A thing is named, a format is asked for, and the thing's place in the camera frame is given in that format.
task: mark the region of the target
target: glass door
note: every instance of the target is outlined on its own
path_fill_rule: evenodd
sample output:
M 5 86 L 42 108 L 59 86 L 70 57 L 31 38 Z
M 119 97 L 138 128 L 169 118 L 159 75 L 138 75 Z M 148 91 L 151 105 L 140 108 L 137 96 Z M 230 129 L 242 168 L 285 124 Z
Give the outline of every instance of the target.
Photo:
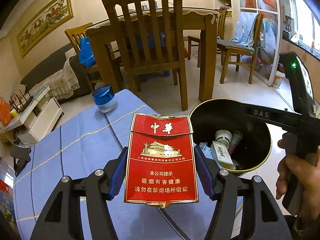
M 266 46 L 258 49 L 255 75 L 271 86 L 279 61 L 281 38 L 281 18 L 279 0 L 240 0 L 240 11 L 263 14 Z M 251 57 L 243 55 L 242 62 L 250 62 Z

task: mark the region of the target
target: silver screw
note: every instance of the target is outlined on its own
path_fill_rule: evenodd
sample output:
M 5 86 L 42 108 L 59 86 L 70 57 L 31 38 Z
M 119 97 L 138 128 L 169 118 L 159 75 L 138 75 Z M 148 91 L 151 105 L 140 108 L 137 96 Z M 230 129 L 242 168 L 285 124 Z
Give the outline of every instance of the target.
M 259 176 L 254 176 L 254 177 L 253 177 L 253 180 L 254 180 L 255 182 L 258 182 L 258 183 L 262 181 L 261 177 L 259 177 Z
M 61 182 L 62 182 L 62 183 L 66 183 L 66 182 L 68 182 L 69 180 L 70 180 L 70 178 L 69 178 L 68 176 L 64 176 L 64 177 L 62 177 Z
M 220 174 L 221 174 L 222 176 L 227 176 L 227 175 L 229 174 L 229 171 L 227 171 L 227 170 L 225 170 L 225 169 L 222 169 L 222 170 L 220 170 L 219 172 L 220 172 Z
M 103 170 L 96 170 L 96 171 L 94 172 L 94 174 L 95 174 L 96 176 L 101 176 L 101 175 L 103 174 Z

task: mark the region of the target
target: sofa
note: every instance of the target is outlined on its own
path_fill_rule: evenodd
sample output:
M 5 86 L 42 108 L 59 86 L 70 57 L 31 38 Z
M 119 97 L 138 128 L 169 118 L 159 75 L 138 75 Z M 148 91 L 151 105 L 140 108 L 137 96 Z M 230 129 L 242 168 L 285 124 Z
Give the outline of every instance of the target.
M 35 66 L 20 82 L 20 84 L 26 86 L 26 92 L 33 88 L 34 85 L 38 84 L 39 82 L 46 79 L 53 73 L 62 69 L 66 61 L 65 52 L 67 52 L 71 48 L 72 44 L 69 43 L 52 53 L 49 57 L 47 57 L 46 59 L 41 61 L 37 66 Z M 69 59 L 69 62 L 79 81 L 80 88 L 75 90 L 70 98 L 58 100 L 59 103 L 91 93 L 90 87 L 88 85 L 84 73 L 84 66 L 79 63 L 78 56 L 72 56 Z

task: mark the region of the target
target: blue jar lid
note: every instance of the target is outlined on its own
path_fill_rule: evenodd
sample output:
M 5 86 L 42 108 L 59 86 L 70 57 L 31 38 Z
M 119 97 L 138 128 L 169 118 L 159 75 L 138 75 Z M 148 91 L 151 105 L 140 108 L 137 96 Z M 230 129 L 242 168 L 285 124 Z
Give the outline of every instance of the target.
M 97 106 L 104 105 L 111 101 L 111 99 L 115 96 L 111 86 L 103 86 L 99 87 L 95 91 L 92 92 L 93 100 Z

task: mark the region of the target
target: framed painting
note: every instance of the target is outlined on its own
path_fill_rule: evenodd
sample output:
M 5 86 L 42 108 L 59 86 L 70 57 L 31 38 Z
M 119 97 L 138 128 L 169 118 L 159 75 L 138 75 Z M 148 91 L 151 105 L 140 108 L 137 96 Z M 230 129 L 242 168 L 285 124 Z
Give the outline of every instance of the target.
M 44 6 L 17 36 L 21 57 L 55 28 L 73 17 L 71 0 L 52 0 Z

